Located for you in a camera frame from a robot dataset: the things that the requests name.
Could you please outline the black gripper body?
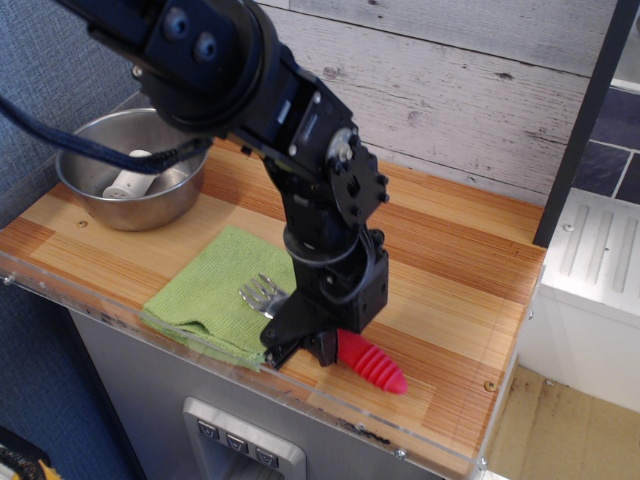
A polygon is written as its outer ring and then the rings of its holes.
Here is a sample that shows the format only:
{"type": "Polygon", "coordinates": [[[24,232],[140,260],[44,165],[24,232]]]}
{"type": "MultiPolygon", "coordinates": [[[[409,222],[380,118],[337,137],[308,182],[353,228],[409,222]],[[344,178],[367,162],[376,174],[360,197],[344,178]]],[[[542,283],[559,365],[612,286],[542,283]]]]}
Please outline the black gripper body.
{"type": "Polygon", "coordinates": [[[379,229],[358,229],[343,248],[322,252],[288,230],[296,289],[260,333],[266,347],[302,342],[313,333],[344,329],[361,333],[386,306],[389,255],[379,229]]]}

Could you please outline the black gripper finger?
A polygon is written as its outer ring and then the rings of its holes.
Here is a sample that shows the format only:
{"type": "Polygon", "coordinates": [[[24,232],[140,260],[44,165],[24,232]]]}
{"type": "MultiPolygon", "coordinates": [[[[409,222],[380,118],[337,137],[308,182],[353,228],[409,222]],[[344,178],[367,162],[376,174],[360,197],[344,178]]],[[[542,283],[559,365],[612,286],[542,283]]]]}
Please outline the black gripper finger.
{"type": "Polygon", "coordinates": [[[287,342],[271,346],[266,349],[264,358],[270,367],[280,370],[302,347],[302,342],[287,342]]]}
{"type": "Polygon", "coordinates": [[[325,330],[308,335],[305,349],[318,361],[321,367],[328,367],[338,360],[338,330],[325,330]]]}

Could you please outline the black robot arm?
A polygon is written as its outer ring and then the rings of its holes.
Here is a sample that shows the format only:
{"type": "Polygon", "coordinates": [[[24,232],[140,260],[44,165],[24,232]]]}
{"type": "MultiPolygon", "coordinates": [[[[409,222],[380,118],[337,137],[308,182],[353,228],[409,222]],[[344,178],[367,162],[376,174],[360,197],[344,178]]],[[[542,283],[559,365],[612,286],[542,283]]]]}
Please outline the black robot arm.
{"type": "Polygon", "coordinates": [[[90,35],[141,69],[169,125],[256,154],[278,189],[296,288],[260,339],[281,365],[297,349],[322,365],[338,334],[360,333],[387,301],[384,236],[368,219],[388,180],[351,110],[299,66],[252,1],[70,1],[90,35]]]}

